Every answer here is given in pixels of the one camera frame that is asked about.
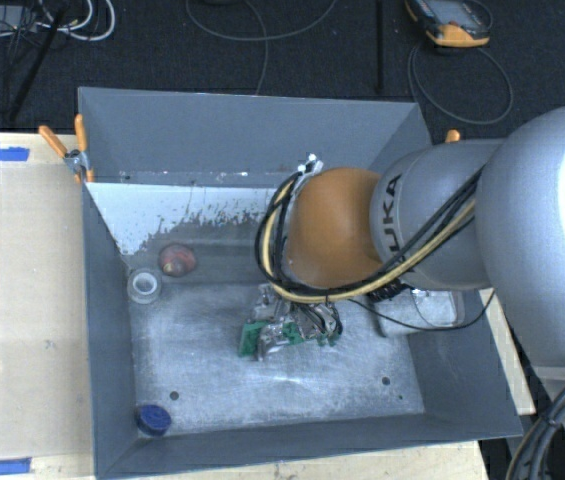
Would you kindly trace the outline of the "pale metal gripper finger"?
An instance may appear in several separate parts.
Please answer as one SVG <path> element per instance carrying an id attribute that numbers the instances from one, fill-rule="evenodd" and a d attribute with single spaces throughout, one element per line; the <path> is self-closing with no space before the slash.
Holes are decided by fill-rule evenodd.
<path id="1" fill-rule="evenodd" d="M 285 334 L 284 323 L 267 324 L 260 331 L 260 340 L 263 342 L 288 342 L 289 338 Z"/>
<path id="2" fill-rule="evenodd" d="M 277 353 L 287 346 L 286 341 L 259 340 L 256 345 L 255 358 L 262 362 L 268 356 Z"/>

